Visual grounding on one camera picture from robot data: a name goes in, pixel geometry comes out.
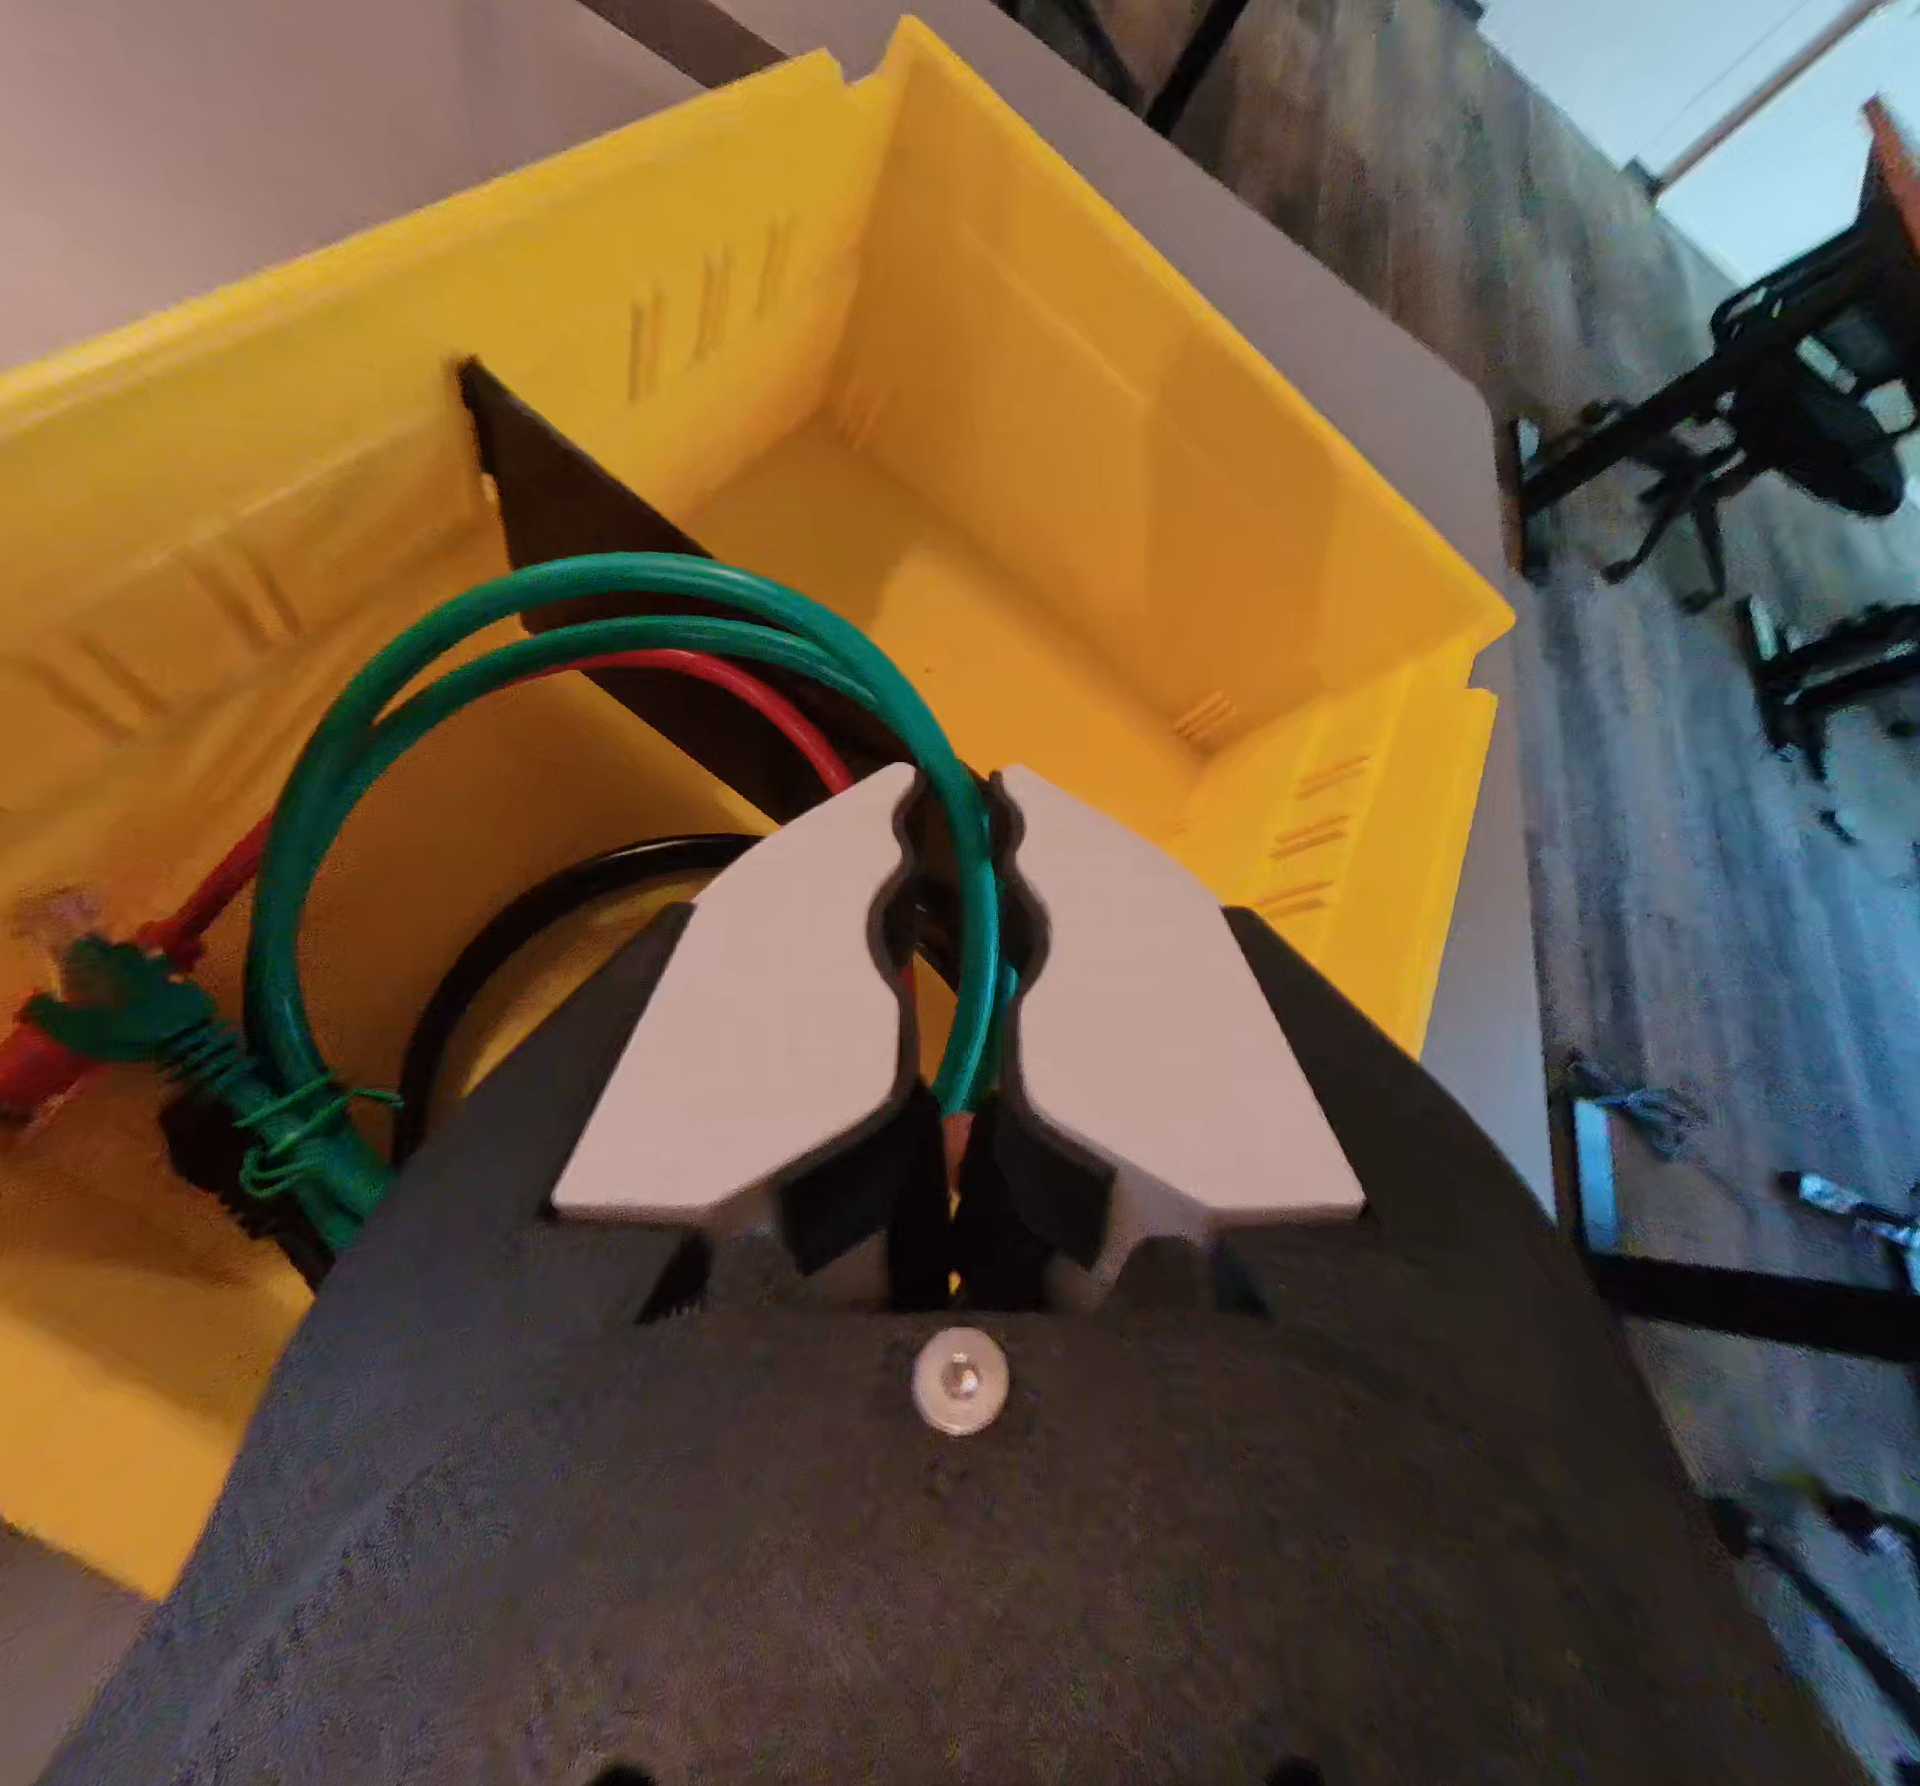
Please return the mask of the wooden top office table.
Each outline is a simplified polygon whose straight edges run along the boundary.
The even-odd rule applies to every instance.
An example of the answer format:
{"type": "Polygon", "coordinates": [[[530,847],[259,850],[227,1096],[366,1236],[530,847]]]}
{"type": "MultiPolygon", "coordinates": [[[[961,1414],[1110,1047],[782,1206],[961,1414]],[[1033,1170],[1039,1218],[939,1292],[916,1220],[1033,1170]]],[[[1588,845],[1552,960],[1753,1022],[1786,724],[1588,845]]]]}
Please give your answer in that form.
{"type": "Polygon", "coordinates": [[[1918,156],[1907,130],[1873,94],[1861,109],[1867,130],[1867,160],[1861,183],[1861,214],[1893,221],[1906,252],[1918,259],[1918,156]]]}

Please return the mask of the yellow plastic bin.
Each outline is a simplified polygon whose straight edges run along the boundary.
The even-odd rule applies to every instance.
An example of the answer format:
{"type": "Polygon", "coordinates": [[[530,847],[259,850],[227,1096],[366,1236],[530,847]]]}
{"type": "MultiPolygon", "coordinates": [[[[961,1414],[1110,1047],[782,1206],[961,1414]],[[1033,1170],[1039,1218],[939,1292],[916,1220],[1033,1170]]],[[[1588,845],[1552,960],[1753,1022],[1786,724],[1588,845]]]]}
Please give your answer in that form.
{"type": "MultiPolygon", "coordinates": [[[[973,772],[1114,814],[1420,1056],[1513,617],[920,22],[857,83],[808,54],[3,373],[3,1032],[73,919],[188,902],[381,645],[509,560],[641,544],[484,476],[466,362],[862,629],[973,772]]],[[[590,688],[450,719],[326,855],[300,979],[347,1089],[549,873],[819,796],[726,694],[764,776],[590,688]]],[[[172,1175],[162,1101],[101,1073],[3,1123],[3,1525],[148,1597],[303,1313],[172,1175]]]]}

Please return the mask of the black office chair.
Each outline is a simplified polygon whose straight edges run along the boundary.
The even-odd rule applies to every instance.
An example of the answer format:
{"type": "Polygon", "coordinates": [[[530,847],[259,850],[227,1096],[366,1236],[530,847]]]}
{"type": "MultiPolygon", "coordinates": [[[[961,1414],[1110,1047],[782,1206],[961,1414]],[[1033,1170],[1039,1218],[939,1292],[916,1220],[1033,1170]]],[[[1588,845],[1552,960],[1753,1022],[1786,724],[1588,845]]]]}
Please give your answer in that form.
{"type": "Polygon", "coordinates": [[[1900,444],[1916,432],[1916,286],[1900,212],[1861,207],[1842,233],[1722,301],[1712,351],[1649,399],[1596,401],[1548,438],[1516,419],[1519,577],[1546,578],[1555,509],[1621,465],[1651,472],[1648,520],[1600,578],[1640,575],[1688,525],[1705,570],[1683,598],[1693,617],[1725,594],[1722,507],[1759,478],[1863,522],[1892,519],[1907,498],[1900,444]]]}

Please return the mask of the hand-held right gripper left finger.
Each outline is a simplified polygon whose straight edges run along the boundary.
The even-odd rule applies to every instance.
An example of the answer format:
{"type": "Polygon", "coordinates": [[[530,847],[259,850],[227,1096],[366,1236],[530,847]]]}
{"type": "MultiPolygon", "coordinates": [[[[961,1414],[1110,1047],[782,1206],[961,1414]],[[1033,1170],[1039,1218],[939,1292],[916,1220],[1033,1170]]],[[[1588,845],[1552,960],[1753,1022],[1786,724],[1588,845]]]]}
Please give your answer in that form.
{"type": "Polygon", "coordinates": [[[558,1220],[752,1220],[918,1091],[886,911],[920,787],[908,762],[879,767],[697,894],[549,1190],[558,1220]]]}

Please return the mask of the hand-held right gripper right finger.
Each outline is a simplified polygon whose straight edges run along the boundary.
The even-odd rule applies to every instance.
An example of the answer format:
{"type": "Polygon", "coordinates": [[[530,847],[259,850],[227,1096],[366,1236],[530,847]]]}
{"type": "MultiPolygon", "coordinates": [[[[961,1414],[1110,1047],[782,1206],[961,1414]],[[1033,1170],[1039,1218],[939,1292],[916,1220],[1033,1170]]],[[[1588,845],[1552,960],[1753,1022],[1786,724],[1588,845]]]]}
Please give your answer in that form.
{"type": "Polygon", "coordinates": [[[1009,1096],[1114,1175],[1131,1231],[1359,1216],[1359,1179],[1214,894],[1032,769],[997,787],[1005,886],[1038,934],[1009,1006],[1009,1096]]]}

